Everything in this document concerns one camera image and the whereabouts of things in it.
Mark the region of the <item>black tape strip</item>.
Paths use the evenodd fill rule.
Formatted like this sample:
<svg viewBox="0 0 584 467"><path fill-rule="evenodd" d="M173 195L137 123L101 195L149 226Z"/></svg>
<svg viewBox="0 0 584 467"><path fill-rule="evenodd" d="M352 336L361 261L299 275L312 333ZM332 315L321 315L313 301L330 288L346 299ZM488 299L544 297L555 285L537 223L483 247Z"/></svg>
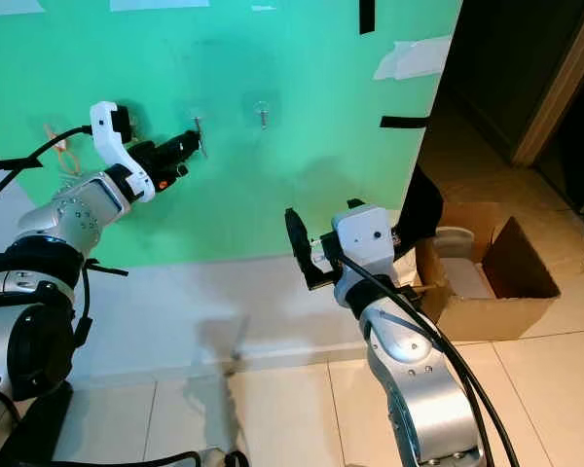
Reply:
<svg viewBox="0 0 584 467"><path fill-rule="evenodd" d="M381 128L418 129L429 125L429 117L381 116Z"/></svg>
<svg viewBox="0 0 584 467"><path fill-rule="evenodd" d="M377 0L357 0L358 34L372 34L376 30Z"/></svg>
<svg viewBox="0 0 584 467"><path fill-rule="evenodd" d="M8 172L20 172L28 168L43 167L37 156L24 157L24 159L0 159L0 170Z"/></svg>

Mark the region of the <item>white container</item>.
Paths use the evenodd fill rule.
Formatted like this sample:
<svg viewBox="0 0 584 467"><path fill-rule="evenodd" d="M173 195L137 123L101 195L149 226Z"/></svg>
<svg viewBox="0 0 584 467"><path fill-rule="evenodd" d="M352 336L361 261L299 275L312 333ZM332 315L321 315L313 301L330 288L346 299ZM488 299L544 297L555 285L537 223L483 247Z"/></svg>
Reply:
<svg viewBox="0 0 584 467"><path fill-rule="evenodd" d="M461 227L438 227L433 245L454 294L465 299L495 299L482 266L473 261L475 234Z"/></svg>

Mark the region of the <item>white tape strip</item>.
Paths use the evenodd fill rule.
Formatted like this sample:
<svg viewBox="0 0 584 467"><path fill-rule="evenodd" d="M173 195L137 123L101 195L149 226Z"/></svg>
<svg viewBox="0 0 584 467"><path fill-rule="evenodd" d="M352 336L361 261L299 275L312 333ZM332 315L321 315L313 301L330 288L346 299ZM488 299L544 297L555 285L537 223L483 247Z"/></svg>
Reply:
<svg viewBox="0 0 584 467"><path fill-rule="evenodd" d="M109 0L110 12L149 12L149 10L208 8L210 0Z"/></svg>
<svg viewBox="0 0 584 467"><path fill-rule="evenodd" d="M0 17L44 13L39 0L0 0Z"/></svg>

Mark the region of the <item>white paper patch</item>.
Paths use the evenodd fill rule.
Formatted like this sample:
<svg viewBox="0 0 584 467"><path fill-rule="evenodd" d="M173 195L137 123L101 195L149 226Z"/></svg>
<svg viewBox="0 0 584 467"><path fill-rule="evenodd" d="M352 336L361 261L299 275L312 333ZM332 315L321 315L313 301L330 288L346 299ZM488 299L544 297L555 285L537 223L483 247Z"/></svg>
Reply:
<svg viewBox="0 0 584 467"><path fill-rule="evenodd" d="M373 80L407 80L442 74L453 37L395 41L393 49L378 63Z"/></svg>

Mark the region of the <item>brown cardboard box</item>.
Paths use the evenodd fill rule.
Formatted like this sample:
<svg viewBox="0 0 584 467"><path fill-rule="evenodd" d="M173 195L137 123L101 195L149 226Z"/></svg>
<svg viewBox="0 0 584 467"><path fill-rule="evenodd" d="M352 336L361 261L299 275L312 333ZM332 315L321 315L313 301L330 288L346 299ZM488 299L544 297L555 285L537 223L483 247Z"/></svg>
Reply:
<svg viewBox="0 0 584 467"><path fill-rule="evenodd" d="M465 299L444 277L433 237L414 249L420 307L452 340L514 340L536 324L560 297L553 275L529 243L518 218L493 201L448 201L438 227L475 234L473 261L491 282L495 299Z"/></svg>

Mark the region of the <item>green wall sheet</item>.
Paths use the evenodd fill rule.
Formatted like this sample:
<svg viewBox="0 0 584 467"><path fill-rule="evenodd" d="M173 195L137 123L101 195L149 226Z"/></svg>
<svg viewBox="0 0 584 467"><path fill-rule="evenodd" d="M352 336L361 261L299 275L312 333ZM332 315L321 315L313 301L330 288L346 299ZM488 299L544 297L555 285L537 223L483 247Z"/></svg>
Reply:
<svg viewBox="0 0 584 467"><path fill-rule="evenodd" d="M194 129L186 177L140 201L93 252L109 266L242 261L289 252L284 209L314 231L359 198L403 203L442 74L373 80L395 41L453 35L462 0L377 0L358 34L357 0L210 0L208 8L110 12L109 0L39 0L0 15L0 157L28 155L86 123L99 101L125 105L136 137ZM274 124L253 103L274 96Z"/></svg>

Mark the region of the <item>wooden door frame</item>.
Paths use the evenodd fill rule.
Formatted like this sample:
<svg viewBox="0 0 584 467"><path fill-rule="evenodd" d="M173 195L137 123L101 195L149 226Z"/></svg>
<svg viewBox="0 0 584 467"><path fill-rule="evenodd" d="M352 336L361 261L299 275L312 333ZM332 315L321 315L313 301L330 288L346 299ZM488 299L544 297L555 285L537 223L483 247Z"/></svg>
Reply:
<svg viewBox="0 0 584 467"><path fill-rule="evenodd" d="M566 49L563 61L556 68L553 81L550 82L544 98L538 102L528 128L511 153L509 163L513 167L529 168L535 164L582 85L584 85L584 17L573 36L572 43Z"/></svg>

